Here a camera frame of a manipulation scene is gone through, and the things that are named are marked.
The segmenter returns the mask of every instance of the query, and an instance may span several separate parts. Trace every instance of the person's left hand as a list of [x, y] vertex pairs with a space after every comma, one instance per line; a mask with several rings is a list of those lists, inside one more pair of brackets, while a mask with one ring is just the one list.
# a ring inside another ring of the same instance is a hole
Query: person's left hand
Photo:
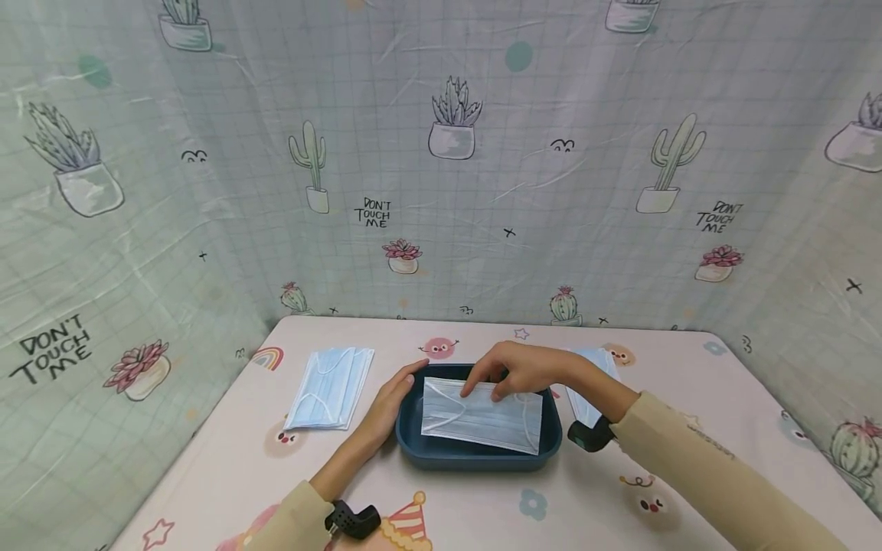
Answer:
[[377, 450], [392, 433], [392, 427], [395, 426], [395, 419], [398, 417], [398, 410], [401, 407], [401, 400], [414, 385], [414, 373], [428, 364], [429, 360], [425, 359], [406, 365], [380, 387], [367, 415], [350, 436], [368, 456], [377, 453]]

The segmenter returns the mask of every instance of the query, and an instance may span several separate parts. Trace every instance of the rainbow print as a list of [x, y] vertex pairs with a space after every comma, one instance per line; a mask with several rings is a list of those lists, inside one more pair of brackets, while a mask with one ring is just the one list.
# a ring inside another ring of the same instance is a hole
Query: rainbow print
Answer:
[[285, 353], [282, 352], [281, 348], [277, 346], [268, 346], [267, 348], [261, 348], [255, 352], [249, 363], [256, 363], [270, 371], [275, 371], [284, 357]]

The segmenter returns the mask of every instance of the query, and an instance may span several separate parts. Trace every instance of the green dot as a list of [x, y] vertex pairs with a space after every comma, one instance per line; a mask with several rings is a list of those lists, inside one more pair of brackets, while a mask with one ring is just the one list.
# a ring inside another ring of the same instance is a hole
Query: green dot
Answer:
[[101, 59], [95, 56], [80, 56], [77, 65], [83, 79], [99, 90], [103, 90], [113, 83], [110, 69]]
[[521, 72], [533, 61], [533, 47], [524, 41], [517, 41], [505, 52], [505, 65], [511, 72]]

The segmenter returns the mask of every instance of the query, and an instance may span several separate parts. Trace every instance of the fabric backdrop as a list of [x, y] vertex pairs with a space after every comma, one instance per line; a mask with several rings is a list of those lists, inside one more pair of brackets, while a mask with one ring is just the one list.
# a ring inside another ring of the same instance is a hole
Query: fabric backdrop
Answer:
[[714, 331], [882, 514], [876, 0], [0, 6], [4, 549], [288, 314]]

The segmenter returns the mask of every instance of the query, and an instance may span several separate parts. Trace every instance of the black wrist strap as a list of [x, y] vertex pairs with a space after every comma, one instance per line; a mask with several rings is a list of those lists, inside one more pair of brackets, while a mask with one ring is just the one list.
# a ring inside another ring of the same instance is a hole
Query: black wrist strap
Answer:
[[603, 416], [594, 424], [594, 428], [588, 428], [579, 421], [574, 422], [566, 431], [566, 437], [582, 450], [591, 453], [602, 450], [610, 441], [616, 439], [616, 435], [609, 428], [609, 419]]
[[325, 529], [334, 535], [337, 531], [355, 540], [364, 540], [380, 527], [380, 514], [373, 505], [368, 505], [357, 515], [346, 502], [333, 502], [333, 513], [325, 519]]

